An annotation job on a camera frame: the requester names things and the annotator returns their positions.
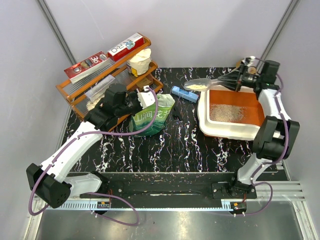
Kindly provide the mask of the green litter bag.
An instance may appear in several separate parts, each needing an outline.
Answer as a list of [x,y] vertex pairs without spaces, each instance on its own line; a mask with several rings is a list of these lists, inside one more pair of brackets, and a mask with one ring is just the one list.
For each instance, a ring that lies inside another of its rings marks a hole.
[[[152,136],[159,133],[165,126],[167,117],[171,113],[175,100],[170,94],[157,94],[158,110],[156,118],[152,125],[145,131],[136,134],[136,137]],[[132,116],[129,123],[129,131],[137,132],[147,126],[155,115],[155,104],[138,112],[135,116]]]

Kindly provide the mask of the clear plastic scoop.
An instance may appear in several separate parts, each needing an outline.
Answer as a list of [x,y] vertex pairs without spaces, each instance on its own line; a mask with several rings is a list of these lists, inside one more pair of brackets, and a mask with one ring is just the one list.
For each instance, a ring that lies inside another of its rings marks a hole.
[[187,81],[183,88],[188,91],[204,92],[212,89],[214,86],[221,85],[222,81],[210,78],[197,78]]

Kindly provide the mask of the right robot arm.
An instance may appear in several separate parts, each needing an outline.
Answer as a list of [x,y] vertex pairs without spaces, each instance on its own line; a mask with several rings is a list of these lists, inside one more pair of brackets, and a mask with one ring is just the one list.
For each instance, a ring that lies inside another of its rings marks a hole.
[[280,63],[265,60],[260,72],[250,73],[253,61],[254,57],[247,57],[239,67],[218,77],[222,86],[234,92],[241,87],[253,89],[265,114],[253,140],[252,156],[229,182],[212,188],[214,194],[229,195],[231,198],[254,193],[255,181],[265,169],[289,157],[300,130],[299,122],[291,120],[286,113],[281,100],[282,88],[276,84],[276,80],[280,79]]

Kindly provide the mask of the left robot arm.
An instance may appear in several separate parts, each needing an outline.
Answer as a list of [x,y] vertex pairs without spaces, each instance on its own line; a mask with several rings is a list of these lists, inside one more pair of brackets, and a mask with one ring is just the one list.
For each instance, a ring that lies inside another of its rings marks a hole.
[[76,162],[117,124],[118,118],[142,110],[141,93],[128,92],[119,83],[112,84],[96,106],[91,109],[75,133],[47,160],[30,164],[26,176],[31,190],[29,213],[36,215],[32,204],[38,196],[48,207],[62,206],[70,197],[82,194],[102,198],[108,193],[109,180],[97,171],[69,177]]

